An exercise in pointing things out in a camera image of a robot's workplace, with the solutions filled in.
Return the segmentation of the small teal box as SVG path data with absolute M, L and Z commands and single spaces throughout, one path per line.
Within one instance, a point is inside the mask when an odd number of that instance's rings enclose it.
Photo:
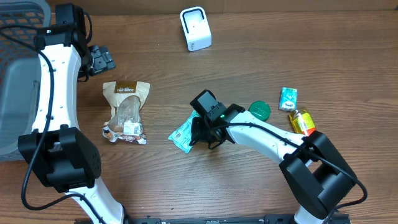
M 280 91 L 279 110 L 293 111 L 297 109 L 298 90 L 295 88 L 282 87 Z

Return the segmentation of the yellow oil bottle silver cap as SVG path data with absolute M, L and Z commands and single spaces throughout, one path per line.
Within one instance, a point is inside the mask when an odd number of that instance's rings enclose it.
M 291 111 L 289 119 L 296 133 L 309 136 L 316 130 L 311 114 L 306 108 Z

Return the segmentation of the green lid jar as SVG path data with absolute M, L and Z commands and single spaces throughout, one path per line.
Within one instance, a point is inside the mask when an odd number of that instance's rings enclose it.
M 250 107 L 251 114 L 261 121 L 267 121 L 271 115 L 271 108 L 265 101 L 255 101 Z

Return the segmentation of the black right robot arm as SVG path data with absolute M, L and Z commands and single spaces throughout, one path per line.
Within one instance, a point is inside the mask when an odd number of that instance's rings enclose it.
M 264 223 L 349 223 L 339 209 L 367 199 L 366 187 L 323 133 L 284 131 L 242 106 L 225 107 L 210 90 L 190 105 L 199 114 L 193 119 L 190 145 L 207 142 L 212 150 L 229 141 L 255 149 L 279 166 L 300 206 L 294 214 L 266 215 Z

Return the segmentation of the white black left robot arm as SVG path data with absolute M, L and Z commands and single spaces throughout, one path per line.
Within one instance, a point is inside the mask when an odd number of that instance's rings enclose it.
M 87 12 L 74 4 L 58 5 L 55 11 L 55 25 L 37 28 L 30 46 L 41 66 L 39 107 L 32 132 L 19 137 L 18 149 L 29 165 L 28 175 L 36 175 L 63 199 L 74 199 L 93 223 L 127 223 L 124 207 L 101 179 L 98 149 L 80 131 L 76 115 L 78 80 L 115 64 L 106 47 L 90 45 Z

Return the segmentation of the brown white snack packet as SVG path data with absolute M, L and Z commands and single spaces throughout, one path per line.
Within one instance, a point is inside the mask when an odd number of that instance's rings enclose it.
M 150 92 L 146 82 L 106 82 L 103 95 L 111 107 L 111 119 L 104 123 L 102 134 L 110 142 L 123 140 L 135 144 L 147 144 L 140 116 Z

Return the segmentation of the teal snack packet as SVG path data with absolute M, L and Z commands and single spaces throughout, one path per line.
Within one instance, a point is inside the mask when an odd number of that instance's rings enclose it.
M 168 140 L 172 141 L 186 154 L 192 149 L 190 145 L 192 140 L 192 123 L 193 119 L 197 117 L 200 117 L 200 115 L 193 110 L 188 119 L 168 137 Z

